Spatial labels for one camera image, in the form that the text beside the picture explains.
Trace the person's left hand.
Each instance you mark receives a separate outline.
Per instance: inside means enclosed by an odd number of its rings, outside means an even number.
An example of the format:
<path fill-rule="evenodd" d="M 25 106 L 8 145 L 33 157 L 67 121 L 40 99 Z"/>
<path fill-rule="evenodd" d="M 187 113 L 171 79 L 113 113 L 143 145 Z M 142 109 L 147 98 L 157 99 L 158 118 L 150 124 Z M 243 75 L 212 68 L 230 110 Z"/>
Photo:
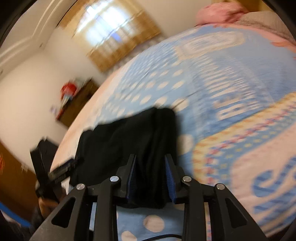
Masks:
<path fill-rule="evenodd" d="M 40 197 L 38 199 L 38 202 L 41 215 L 44 219 L 46 219 L 59 204 L 58 202 L 43 197 Z"/>

